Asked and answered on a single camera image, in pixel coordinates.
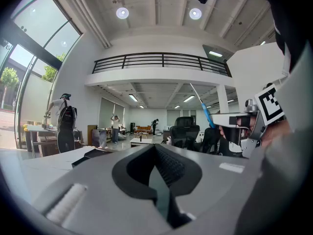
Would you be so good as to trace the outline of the round ceiling lamp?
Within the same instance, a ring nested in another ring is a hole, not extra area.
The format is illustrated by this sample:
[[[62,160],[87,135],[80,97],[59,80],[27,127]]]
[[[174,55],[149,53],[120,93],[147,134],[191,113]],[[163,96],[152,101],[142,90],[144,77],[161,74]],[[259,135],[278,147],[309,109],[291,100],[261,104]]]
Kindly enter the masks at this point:
[[[119,19],[127,19],[128,16],[129,16],[129,11],[127,8],[125,7],[120,7],[117,9],[116,11],[116,16],[119,18]]]
[[[192,8],[190,11],[189,11],[189,17],[193,20],[199,20],[202,16],[202,12],[200,9],[198,8]]]

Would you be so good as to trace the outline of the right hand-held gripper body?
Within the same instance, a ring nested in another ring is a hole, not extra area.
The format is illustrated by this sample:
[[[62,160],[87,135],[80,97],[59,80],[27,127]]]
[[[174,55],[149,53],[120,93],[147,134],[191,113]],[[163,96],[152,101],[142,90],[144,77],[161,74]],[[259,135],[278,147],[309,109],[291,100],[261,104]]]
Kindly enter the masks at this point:
[[[261,146],[268,126],[285,115],[275,93],[276,86],[269,83],[253,99],[245,102],[247,115],[241,117],[241,150],[244,158],[250,158],[252,151]]]

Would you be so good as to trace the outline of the white coffee table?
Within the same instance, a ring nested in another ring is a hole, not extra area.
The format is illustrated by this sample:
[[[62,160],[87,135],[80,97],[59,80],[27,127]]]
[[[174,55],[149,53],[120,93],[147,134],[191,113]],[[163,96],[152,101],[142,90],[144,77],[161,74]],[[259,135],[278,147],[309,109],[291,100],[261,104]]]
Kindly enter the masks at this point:
[[[141,145],[146,145],[146,144],[153,144],[152,139],[146,139],[146,138],[133,138],[130,140],[131,147],[136,147],[136,146],[141,146]]]

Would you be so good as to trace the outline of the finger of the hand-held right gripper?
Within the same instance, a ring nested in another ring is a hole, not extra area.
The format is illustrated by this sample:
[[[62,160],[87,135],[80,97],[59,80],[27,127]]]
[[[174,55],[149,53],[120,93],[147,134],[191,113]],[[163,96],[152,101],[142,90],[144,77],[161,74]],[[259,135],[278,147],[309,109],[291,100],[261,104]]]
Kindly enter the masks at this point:
[[[222,113],[211,114],[210,117],[215,125],[223,127],[239,127],[237,120],[243,117],[249,117],[248,113]]]
[[[240,130],[236,128],[219,126],[221,133],[219,153],[242,153],[239,146]]]

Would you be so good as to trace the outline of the white work table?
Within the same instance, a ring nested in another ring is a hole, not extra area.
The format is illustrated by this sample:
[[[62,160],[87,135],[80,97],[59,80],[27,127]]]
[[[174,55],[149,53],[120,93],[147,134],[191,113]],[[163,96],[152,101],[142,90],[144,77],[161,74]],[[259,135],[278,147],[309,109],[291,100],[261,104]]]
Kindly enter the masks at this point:
[[[32,158],[57,154],[56,131],[43,128],[41,125],[26,125],[24,128],[27,151]]]

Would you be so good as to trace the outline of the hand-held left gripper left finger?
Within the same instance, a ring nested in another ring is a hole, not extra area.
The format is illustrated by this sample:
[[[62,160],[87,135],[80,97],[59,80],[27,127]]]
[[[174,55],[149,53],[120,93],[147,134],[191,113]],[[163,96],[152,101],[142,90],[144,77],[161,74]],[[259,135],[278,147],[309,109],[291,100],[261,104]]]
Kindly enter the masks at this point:
[[[132,198],[157,200],[157,191],[149,187],[155,158],[155,146],[150,144],[118,161],[112,169],[116,186]]]

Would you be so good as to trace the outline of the black balcony railing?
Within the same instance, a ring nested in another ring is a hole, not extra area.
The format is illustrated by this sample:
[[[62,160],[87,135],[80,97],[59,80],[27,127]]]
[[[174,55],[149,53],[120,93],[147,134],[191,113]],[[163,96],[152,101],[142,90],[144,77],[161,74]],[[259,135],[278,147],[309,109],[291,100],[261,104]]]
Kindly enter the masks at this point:
[[[225,62],[174,52],[139,52],[98,59],[94,61],[92,73],[139,67],[190,69],[231,77],[230,70]]]

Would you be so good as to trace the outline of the glass entrance door frame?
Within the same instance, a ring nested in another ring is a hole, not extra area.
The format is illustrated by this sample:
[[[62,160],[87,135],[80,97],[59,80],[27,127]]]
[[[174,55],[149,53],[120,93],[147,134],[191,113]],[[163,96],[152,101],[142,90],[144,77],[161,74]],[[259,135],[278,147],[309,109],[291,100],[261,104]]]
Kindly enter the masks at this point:
[[[0,22],[0,79],[6,67],[17,71],[19,83],[7,90],[0,80],[0,148],[27,149],[24,128],[40,124],[66,54],[82,32],[58,0],[20,0]],[[44,66],[57,70],[53,82],[42,79]]]

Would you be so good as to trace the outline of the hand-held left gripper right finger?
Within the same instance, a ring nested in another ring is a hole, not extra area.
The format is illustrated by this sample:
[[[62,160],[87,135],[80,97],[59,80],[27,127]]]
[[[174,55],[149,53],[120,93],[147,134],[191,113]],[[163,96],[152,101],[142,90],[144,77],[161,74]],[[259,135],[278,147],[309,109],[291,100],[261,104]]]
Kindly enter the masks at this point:
[[[192,218],[179,209],[176,197],[192,193],[202,178],[201,167],[161,144],[156,144],[155,166],[169,189],[166,221],[172,228],[189,223]]]

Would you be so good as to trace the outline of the person's black shirt torso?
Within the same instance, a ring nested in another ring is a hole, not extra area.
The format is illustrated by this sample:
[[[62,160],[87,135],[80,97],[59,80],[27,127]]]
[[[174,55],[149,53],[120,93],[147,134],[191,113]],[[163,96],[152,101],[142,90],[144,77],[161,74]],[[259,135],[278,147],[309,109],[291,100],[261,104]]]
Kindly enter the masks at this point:
[[[290,72],[307,43],[313,48],[313,0],[267,0],[274,20],[275,38],[283,55],[291,55]]]

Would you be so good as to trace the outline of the green tree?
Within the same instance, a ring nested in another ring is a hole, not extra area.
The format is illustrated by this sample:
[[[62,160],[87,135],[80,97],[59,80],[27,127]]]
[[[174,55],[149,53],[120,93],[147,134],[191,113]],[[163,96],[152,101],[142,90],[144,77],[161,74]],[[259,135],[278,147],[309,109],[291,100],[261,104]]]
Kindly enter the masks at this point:
[[[4,84],[4,93],[1,102],[1,108],[3,109],[8,88],[15,87],[19,83],[17,71],[14,68],[6,67],[2,72],[0,80]]]
[[[60,60],[61,62],[65,59],[66,54],[63,52],[61,55],[56,55],[57,59]],[[45,73],[42,76],[42,79],[47,81],[47,82],[53,82],[57,70],[49,65],[44,66]]]

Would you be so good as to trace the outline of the orange sofa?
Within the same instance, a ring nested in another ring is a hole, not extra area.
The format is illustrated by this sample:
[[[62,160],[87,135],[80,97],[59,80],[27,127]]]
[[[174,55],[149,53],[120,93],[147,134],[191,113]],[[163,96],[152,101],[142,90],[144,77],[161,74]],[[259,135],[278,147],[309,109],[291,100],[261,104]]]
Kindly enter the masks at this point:
[[[139,132],[144,132],[144,133],[152,133],[153,129],[152,126],[148,125],[148,126],[136,126],[134,128],[134,132],[135,133],[139,133]]]

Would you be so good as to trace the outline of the white hanging badge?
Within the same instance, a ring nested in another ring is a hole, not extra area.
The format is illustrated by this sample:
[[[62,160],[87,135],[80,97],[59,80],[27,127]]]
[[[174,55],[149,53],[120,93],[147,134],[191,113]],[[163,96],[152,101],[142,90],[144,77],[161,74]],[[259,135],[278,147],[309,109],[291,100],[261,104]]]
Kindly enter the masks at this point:
[[[289,76],[290,74],[290,64],[291,64],[291,55],[287,47],[285,47],[284,52],[284,62],[283,62],[283,69],[282,74],[284,76]]]

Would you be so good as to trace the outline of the person's right forearm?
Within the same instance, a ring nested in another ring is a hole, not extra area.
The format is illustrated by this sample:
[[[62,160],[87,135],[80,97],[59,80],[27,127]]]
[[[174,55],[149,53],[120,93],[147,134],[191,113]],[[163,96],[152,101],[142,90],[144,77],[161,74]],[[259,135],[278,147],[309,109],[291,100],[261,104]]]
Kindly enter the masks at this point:
[[[265,133],[262,135],[261,147],[267,147],[274,139],[287,135],[290,132],[291,128],[286,119],[269,125]]]

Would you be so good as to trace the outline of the black office chair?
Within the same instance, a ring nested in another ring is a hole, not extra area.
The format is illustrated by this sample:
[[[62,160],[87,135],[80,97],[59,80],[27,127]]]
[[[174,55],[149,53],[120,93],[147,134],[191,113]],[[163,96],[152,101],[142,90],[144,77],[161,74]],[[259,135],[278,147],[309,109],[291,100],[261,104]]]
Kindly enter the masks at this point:
[[[221,138],[219,128],[207,128],[204,132],[204,137],[200,145],[200,152],[207,154],[218,153],[218,142]]]
[[[194,123],[193,117],[179,117],[175,125],[170,128],[171,145],[198,151],[199,145],[196,145],[196,139],[200,132],[200,127]]]

